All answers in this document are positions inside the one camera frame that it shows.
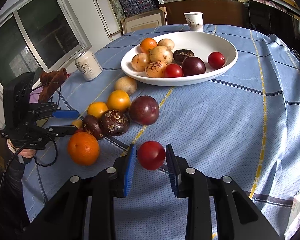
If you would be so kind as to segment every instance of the purple cloth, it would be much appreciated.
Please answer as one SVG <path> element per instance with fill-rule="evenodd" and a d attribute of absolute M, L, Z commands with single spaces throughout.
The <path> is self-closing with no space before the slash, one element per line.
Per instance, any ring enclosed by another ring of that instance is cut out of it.
<path fill-rule="evenodd" d="M 41 91 L 43 90 L 43 87 L 40 87 L 36 89 L 35 91 L 30 93 L 30 103 L 37 103 L 39 101 L 39 95 Z"/>

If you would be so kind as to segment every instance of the metal screw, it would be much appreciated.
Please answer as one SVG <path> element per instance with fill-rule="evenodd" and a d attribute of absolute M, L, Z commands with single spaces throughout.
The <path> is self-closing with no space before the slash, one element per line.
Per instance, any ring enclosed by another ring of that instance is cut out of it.
<path fill-rule="evenodd" d="M 113 174 L 113 173 L 115 173 L 117 170 L 115 169 L 115 167 L 109 167 L 108 169 L 107 169 L 107 173 L 109 173 L 109 174 Z"/>
<path fill-rule="evenodd" d="M 195 173 L 195 169 L 194 168 L 187 168 L 186 169 L 186 173 L 194 174 Z"/>
<path fill-rule="evenodd" d="M 225 182 L 225 183 L 230 183 L 232 181 L 232 179 L 229 177 L 229 176 L 224 176 L 222 178 L 222 180 Z"/>
<path fill-rule="evenodd" d="M 79 181 L 79 177 L 78 177 L 78 176 L 72 176 L 72 177 L 70 178 L 70 181 L 71 181 L 72 183 L 76 183 L 76 182 Z"/>

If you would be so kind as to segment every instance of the glass panel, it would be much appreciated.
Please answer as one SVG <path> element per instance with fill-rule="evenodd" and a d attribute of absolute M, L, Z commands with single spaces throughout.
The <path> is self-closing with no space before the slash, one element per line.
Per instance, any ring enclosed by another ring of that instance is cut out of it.
<path fill-rule="evenodd" d="M 32 0 L 20 8 L 18 14 L 48 68 L 79 45 L 57 0 Z"/>
<path fill-rule="evenodd" d="M 12 16 L 0 27 L 0 83 L 5 86 L 24 72 L 35 72 L 34 83 L 43 71 L 34 59 Z"/>

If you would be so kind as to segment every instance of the hand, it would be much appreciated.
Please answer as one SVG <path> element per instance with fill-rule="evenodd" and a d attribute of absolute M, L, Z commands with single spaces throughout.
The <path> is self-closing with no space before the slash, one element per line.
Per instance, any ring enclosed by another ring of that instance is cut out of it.
<path fill-rule="evenodd" d="M 31 150 L 31 149 L 23 149 L 18 155 L 21 155 L 25 158 L 32 158 L 37 150 Z"/>
<path fill-rule="evenodd" d="M 15 149 L 16 151 L 19 150 L 19 148 L 15 148 L 12 144 L 12 142 L 10 141 L 10 139 L 7 140 L 8 144 L 10 144 L 10 146 Z M 32 150 L 32 149 L 23 149 L 18 155 L 23 156 L 25 158 L 32 158 L 35 153 L 37 152 L 37 150 Z"/>

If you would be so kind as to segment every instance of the brown cloth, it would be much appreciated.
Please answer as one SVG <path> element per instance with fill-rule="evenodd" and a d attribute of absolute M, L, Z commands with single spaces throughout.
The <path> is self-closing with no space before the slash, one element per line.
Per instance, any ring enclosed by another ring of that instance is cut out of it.
<path fill-rule="evenodd" d="M 40 82 L 41 84 L 46 84 L 48 82 L 58 82 L 50 83 L 43 86 L 43 90 L 39 95 L 39 103 L 46 103 L 48 102 L 49 98 L 53 95 L 54 92 L 63 84 L 64 81 L 67 79 L 67 70 L 65 68 L 60 69 L 59 71 L 51 71 L 49 73 L 42 72 L 40 75 Z"/>

